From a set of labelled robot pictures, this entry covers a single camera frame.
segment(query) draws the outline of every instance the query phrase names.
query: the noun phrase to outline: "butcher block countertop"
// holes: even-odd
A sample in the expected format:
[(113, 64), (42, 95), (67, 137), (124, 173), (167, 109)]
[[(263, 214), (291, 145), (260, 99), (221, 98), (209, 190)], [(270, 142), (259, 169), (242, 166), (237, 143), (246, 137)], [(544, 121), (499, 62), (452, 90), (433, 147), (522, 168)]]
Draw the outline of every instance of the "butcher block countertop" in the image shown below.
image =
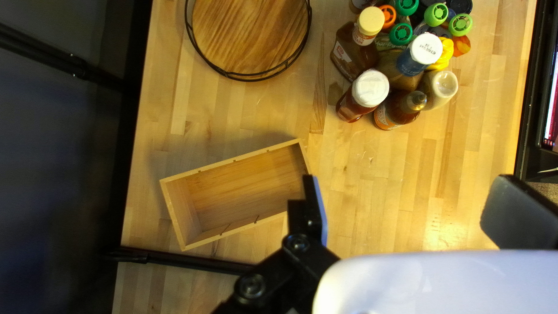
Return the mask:
[[(352, 20), (347, 0), (311, 0), (306, 47), (285, 72), (238, 82), (212, 70), (185, 31), (184, 0), (154, 0), (122, 245), (182, 254), (159, 180), (300, 138), (341, 258), (495, 249), (479, 227), (492, 180), (512, 173), (535, 0), (477, 1), (472, 49), (453, 58), (451, 102), (392, 131), (337, 118), (349, 82), (329, 59)], [(257, 263), (280, 247), (283, 218), (183, 254)], [(236, 277), (120, 263), (115, 314), (211, 313)]]

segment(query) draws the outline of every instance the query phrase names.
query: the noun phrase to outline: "bottle cap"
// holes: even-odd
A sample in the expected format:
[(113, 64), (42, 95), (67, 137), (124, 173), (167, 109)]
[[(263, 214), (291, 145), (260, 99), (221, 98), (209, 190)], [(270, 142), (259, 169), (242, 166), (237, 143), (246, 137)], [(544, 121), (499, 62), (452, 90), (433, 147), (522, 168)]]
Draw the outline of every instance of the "bottle cap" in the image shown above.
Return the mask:
[(467, 36), (453, 37), (454, 56), (461, 56), (471, 50), (471, 42)]
[(438, 58), (438, 62), (448, 61), (453, 56), (453, 40), (445, 37), (438, 37), (442, 42), (442, 54)]
[(358, 16), (358, 30), (367, 36), (374, 36), (382, 30), (385, 18), (378, 7), (367, 7)]
[(412, 111), (420, 111), (426, 106), (426, 94), (423, 92), (410, 92), (409, 95), (407, 95), (407, 99), (410, 100), (407, 105)]
[(366, 70), (353, 82), (353, 98), (363, 107), (372, 108), (379, 105), (386, 99), (388, 92), (389, 81), (378, 70)]
[(455, 11), (453, 11), (451, 8), (448, 8), (448, 17), (446, 18), (446, 22), (449, 23), (455, 15)]
[(438, 97), (453, 97), (459, 87), (457, 77), (452, 71), (439, 71), (432, 78), (432, 89)]
[(424, 33), (411, 41), (408, 49), (414, 61), (420, 64), (432, 64), (440, 58), (443, 46), (436, 35)]
[(448, 29), (453, 36), (461, 37), (466, 35), (473, 27), (473, 19), (466, 13), (461, 13), (454, 16)]
[(447, 0), (446, 5), (455, 11), (455, 14), (469, 14), (473, 10), (473, 0)]
[(384, 25), (382, 26), (382, 29), (385, 30), (386, 28), (390, 28), (393, 23), (395, 23), (395, 18), (397, 17), (395, 9), (389, 4), (384, 4), (378, 8), (382, 10), (384, 14)]
[(396, 0), (395, 10), (401, 16), (410, 16), (417, 11), (419, 0)]
[(424, 110), (432, 110), (446, 104), (459, 88), (458, 80), (452, 71), (432, 71), (422, 77), (429, 95)]
[(427, 71), (442, 70), (448, 67), (449, 60), (453, 56), (453, 40), (445, 37), (438, 37), (442, 41), (442, 54), (438, 60), (426, 68)]
[(389, 32), (389, 41), (396, 46), (407, 45), (412, 37), (413, 29), (407, 23), (399, 23)]
[(424, 12), (424, 21), (431, 27), (442, 24), (448, 17), (448, 7), (443, 3), (434, 3)]

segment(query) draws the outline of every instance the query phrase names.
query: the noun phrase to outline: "orange bottle cap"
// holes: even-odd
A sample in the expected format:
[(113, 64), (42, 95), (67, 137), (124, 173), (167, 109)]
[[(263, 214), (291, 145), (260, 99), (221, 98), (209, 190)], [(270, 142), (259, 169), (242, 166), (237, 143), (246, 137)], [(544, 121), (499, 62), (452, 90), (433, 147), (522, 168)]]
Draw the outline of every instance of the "orange bottle cap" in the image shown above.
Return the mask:
[(383, 6), (379, 6), (379, 9), (384, 13), (384, 25), (382, 29), (385, 30), (386, 28), (390, 28), (395, 23), (397, 17), (395, 8), (389, 4), (384, 4)]
[(454, 54), (453, 56), (461, 56), (469, 52), (471, 50), (471, 42), (466, 35), (463, 36), (454, 36)]

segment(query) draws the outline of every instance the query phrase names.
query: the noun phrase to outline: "open wooden box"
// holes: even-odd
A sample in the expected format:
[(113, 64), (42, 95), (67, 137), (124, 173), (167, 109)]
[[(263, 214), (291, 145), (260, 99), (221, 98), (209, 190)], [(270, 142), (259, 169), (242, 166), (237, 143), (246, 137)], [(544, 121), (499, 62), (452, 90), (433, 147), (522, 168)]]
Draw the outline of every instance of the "open wooden box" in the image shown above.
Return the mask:
[(292, 140), (161, 179), (182, 251), (285, 215), (303, 199), (304, 148)]

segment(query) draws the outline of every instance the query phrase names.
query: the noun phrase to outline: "yellow bottle cap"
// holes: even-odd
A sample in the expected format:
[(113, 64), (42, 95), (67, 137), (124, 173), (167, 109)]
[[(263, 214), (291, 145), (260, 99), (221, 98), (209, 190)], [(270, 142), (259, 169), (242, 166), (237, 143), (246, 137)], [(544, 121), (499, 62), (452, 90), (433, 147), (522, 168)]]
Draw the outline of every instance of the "yellow bottle cap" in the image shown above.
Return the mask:
[(431, 65), (428, 66), (428, 68), (426, 68), (426, 71), (443, 70), (443, 69), (447, 68), (449, 65), (450, 65), (449, 60), (432, 63)]
[(448, 61), (453, 56), (453, 50), (454, 50), (453, 40), (445, 37), (438, 37), (438, 38), (442, 41), (442, 56), (440, 56), (440, 58), (438, 59), (438, 61), (436, 61), (436, 63)]
[(378, 7), (367, 7), (358, 17), (358, 30), (366, 36), (374, 36), (382, 30), (386, 18)]

